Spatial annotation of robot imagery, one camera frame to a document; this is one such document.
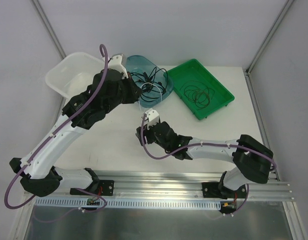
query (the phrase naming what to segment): white robotic arm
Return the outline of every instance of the white robotic arm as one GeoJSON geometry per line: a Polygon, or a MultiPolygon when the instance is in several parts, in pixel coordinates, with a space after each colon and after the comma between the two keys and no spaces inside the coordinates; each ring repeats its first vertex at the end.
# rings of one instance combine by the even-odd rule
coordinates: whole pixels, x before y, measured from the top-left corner
{"type": "Polygon", "coordinates": [[[27,166],[20,175],[21,184],[26,191],[39,197],[47,196],[58,188],[71,188],[71,192],[79,188],[97,193],[99,179],[90,168],[68,170],[54,167],[54,164],[73,141],[88,131],[94,123],[101,121],[116,106],[138,101],[141,90],[127,73],[124,61],[122,54],[112,56],[105,81],[90,104],[68,124],[64,124],[96,92],[103,71],[94,76],[93,83],[85,92],[70,99],[54,127],[32,152],[23,158],[11,160],[10,165],[15,173],[27,166]],[[62,125],[64,126],[55,134],[55,130],[62,125]]]}
{"type": "Polygon", "coordinates": [[[154,159],[174,156],[177,159],[215,159],[234,163],[230,171],[223,173],[214,192],[215,197],[227,199],[244,184],[256,182],[267,183],[273,152],[248,135],[241,135],[240,139],[226,141],[210,141],[182,136],[166,123],[160,122],[159,114],[149,109],[143,116],[143,124],[136,129],[136,136],[147,154],[154,159]],[[152,156],[145,144],[156,143],[168,154],[164,157],[152,156]]]}

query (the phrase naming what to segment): wire bundle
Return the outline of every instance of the wire bundle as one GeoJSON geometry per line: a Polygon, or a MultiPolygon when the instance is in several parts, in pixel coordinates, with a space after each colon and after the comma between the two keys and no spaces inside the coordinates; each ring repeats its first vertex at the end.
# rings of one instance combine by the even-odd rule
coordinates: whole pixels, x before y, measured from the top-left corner
{"type": "Polygon", "coordinates": [[[207,106],[209,106],[210,101],[215,95],[215,90],[208,87],[202,82],[199,81],[188,81],[186,82],[180,90],[184,88],[184,96],[191,102],[194,103],[197,107],[198,110],[204,109],[207,106]],[[199,83],[203,85],[203,87],[199,87],[198,84],[196,85],[191,85],[189,83],[194,82],[194,83],[199,83]]]}
{"type": "Polygon", "coordinates": [[[168,85],[168,73],[164,68],[154,67],[151,73],[148,75],[146,72],[131,72],[130,75],[132,77],[136,77],[138,79],[133,78],[135,83],[140,83],[140,88],[142,89],[142,94],[140,96],[141,100],[147,103],[152,103],[157,99],[160,99],[166,93],[166,88],[168,85]],[[165,71],[166,72],[166,85],[163,86],[162,82],[156,82],[155,78],[158,72],[165,71]]]}

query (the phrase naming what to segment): purple cable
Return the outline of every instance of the purple cable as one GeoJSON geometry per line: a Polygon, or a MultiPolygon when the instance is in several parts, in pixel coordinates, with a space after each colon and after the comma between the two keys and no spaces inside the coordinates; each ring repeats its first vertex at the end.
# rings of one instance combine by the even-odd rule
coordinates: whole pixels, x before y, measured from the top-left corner
{"type": "Polygon", "coordinates": [[[234,213],[236,213],[237,211],[239,211],[240,209],[242,209],[242,207],[245,205],[245,203],[247,202],[248,199],[248,195],[249,195],[249,184],[246,184],[246,197],[243,201],[243,203],[241,204],[241,206],[238,207],[238,209],[236,209],[236,211],[234,213]]]}
{"type": "MultiPolygon", "coordinates": [[[[80,114],[91,102],[92,100],[96,97],[96,95],[98,94],[100,88],[102,87],[105,78],[106,78],[106,74],[107,74],[107,70],[108,70],[108,53],[107,53],[107,49],[103,44],[100,44],[99,46],[101,55],[103,55],[103,57],[105,57],[105,67],[104,67],[104,72],[102,75],[102,78],[95,90],[95,92],[91,95],[91,97],[87,100],[87,102],[85,102],[85,104],[77,111],[75,112],[70,118],[68,118],[66,121],[64,121],[54,132],[53,135],[56,135],[65,125],[67,125],[73,118],[75,118],[78,114],[80,114]]],[[[52,139],[52,137],[48,137],[46,138],[43,143],[41,145],[39,145],[39,147],[33,152],[33,154],[30,156],[30,158],[28,159],[27,163],[30,164],[30,162],[34,159],[34,157],[39,153],[39,151],[50,141],[50,139],[52,139]]],[[[5,206],[9,209],[18,209],[21,208],[22,206],[26,205],[27,203],[29,203],[34,197],[35,195],[32,195],[27,201],[25,201],[24,203],[18,205],[18,206],[11,206],[8,202],[8,196],[10,193],[10,190],[12,188],[12,186],[14,185],[15,181],[17,180],[17,178],[20,176],[20,174],[22,174],[24,172],[24,170],[26,169],[28,165],[23,166],[19,172],[14,176],[14,178],[12,179],[12,181],[10,182],[10,184],[8,185],[6,192],[5,192],[5,198],[4,198],[4,202],[5,202],[5,206]]]]}
{"type": "MultiPolygon", "coordinates": [[[[222,148],[226,148],[228,147],[228,145],[226,144],[219,144],[219,143],[211,143],[211,142],[203,142],[202,144],[201,143],[192,143],[192,144],[188,144],[188,145],[185,145],[185,146],[182,146],[172,152],[170,152],[169,154],[165,155],[165,156],[153,156],[146,148],[145,146],[145,142],[144,142],[144,125],[145,125],[145,118],[146,118],[146,114],[143,115],[143,120],[142,120],[142,124],[141,124],[141,128],[140,128],[140,139],[141,139],[141,142],[142,142],[142,145],[143,145],[143,148],[145,150],[145,152],[147,153],[148,156],[150,156],[152,159],[156,159],[156,160],[162,160],[162,159],[165,159],[171,155],[173,155],[174,153],[180,151],[180,150],[183,150],[183,149],[186,149],[186,148],[190,148],[190,147],[196,147],[196,146],[201,146],[201,145],[204,145],[204,146],[213,146],[213,147],[222,147],[222,148]]],[[[245,147],[245,146],[240,146],[240,145],[235,145],[235,144],[230,144],[229,145],[230,148],[238,148],[238,149],[243,149],[245,151],[249,151],[250,153],[254,153],[256,155],[259,155],[260,157],[262,158],[265,158],[266,160],[268,160],[271,164],[273,164],[273,168],[271,168],[270,170],[275,170],[276,169],[276,163],[273,161],[273,159],[269,158],[268,156],[262,154],[262,153],[259,153],[253,149],[250,149],[248,147],[245,147]]]]}
{"type": "MultiPolygon", "coordinates": [[[[90,196],[98,197],[99,199],[101,199],[101,200],[104,202],[104,205],[103,205],[102,207],[98,207],[96,210],[86,210],[86,209],[85,209],[85,210],[84,210],[85,213],[97,213],[97,212],[99,212],[100,210],[104,209],[104,208],[107,206],[107,201],[106,201],[102,196],[99,196],[99,195],[93,194],[93,193],[91,193],[91,192],[85,191],[85,190],[83,190],[83,189],[81,189],[81,188],[76,188],[76,189],[77,189],[78,191],[81,191],[82,193],[88,194],[88,195],[90,195],[90,196]]],[[[38,218],[36,217],[36,215],[35,215],[35,208],[33,209],[32,215],[33,215],[33,218],[34,218],[36,221],[40,222],[40,223],[43,223],[43,224],[52,224],[52,223],[54,223],[54,222],[57,222],[57,221],[63,219],[64,217],[66,217],[68,214],[70,214],[71,212],[73,212],[73,211],[75,211],[75,210],[80,210],[80,209],[77,208],[77,207],[72,208],[72,209],[70,209],[69,211],[67,211],[66,213],[64,213],[62,216],[60,216],[59,218],[53,219],[53,220],[40,220],[40,219],[38,219],[38,218]]]]}

